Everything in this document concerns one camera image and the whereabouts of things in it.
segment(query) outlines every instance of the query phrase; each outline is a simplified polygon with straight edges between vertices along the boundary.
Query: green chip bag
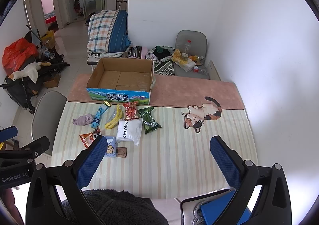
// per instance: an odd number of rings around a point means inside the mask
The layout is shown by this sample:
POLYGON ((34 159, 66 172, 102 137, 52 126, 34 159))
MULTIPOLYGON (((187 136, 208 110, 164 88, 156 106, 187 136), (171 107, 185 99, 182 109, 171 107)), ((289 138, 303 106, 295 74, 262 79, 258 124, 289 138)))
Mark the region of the green chip bag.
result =
POLYGON ((154 110, 154 107, 148 107, 148 108, 138 110, 138 113, 143 118, 145 134, 147 134, 153 130, 156 130, 157 128, 162 127, 152 117, 152 115, 151 115, 152 110, 154 110))

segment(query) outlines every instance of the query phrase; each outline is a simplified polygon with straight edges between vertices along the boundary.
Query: red bedding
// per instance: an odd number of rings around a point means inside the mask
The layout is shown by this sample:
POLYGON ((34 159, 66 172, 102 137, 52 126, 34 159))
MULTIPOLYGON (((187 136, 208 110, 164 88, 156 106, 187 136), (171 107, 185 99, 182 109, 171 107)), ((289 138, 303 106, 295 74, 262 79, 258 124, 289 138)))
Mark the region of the red bedding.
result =
POLYGON ((56 17, 55 17, 55 16, 50 17, 50 18, 48 18, 48 19, 45 20, 45 22, 46 22, 47 24, 52 23, 52 22, 55 22, 55 21, 56 21, 56 17))

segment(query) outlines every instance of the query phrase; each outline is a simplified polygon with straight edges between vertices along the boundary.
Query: metal screw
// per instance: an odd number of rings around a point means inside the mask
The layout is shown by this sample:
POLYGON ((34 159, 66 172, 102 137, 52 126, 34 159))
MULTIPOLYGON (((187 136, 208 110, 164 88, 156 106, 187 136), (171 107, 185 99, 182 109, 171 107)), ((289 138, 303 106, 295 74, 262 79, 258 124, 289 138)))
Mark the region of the metal screw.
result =
POLYGON ((40 169, 42 169, 42 167, 43 167, 43 164, 38 164, 35 168, 36 168, 37 170, 40 170, 40 169))
POLYGON ((66 167, 70 167, 70 166, 72 166, 72 164, 73 164, 73 161, 72 161, 72 160, 66 160, 66 161, 64 162, 64 165, 65 165, 66 167))
POLYGON ((281 169, 281 165, 280 164, 275 164, 275 168, 280 170, 281 169))
POLYGON ((251 167, 253 165, 253 162, 250 161, 250 160, 246 160, 245 161, 245 165, 248 166, 248 167, 251 167))

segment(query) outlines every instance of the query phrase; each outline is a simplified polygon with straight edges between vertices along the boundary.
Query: blue gripper pad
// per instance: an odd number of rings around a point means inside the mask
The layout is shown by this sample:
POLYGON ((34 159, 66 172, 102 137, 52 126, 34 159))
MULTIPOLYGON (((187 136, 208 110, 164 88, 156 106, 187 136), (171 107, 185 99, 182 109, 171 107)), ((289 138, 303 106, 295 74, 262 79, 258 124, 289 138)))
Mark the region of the blue gripper pad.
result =
POLYGON ((106 153, 106 149, 107 139, 106 137, 102 137, 77 172, 76 183, 79 189, 89 185, 96 169, 98 169, 98 166, 106 153))
POLYGON ((0 130, 0 142, 14 138, 18 135, 18 129, 15 126, 0 130))
POLYGON ((213 137, 210 142, 211 154, 215 158, 219 168, 226 178, 229 186, 236 188, 240 187, 240 172, 237 166, 233 163, 224 148, 219 144, 217 139, 213 137))

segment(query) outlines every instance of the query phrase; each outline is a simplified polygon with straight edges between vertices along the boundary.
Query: brown label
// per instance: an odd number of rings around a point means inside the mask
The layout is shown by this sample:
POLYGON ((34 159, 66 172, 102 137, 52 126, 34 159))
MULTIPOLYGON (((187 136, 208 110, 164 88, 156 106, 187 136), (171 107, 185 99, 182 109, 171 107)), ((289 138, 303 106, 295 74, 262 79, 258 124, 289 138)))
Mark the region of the brown label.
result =
POLYGON ((116 157, 126 158, 127 148, 116 147, 116 157))

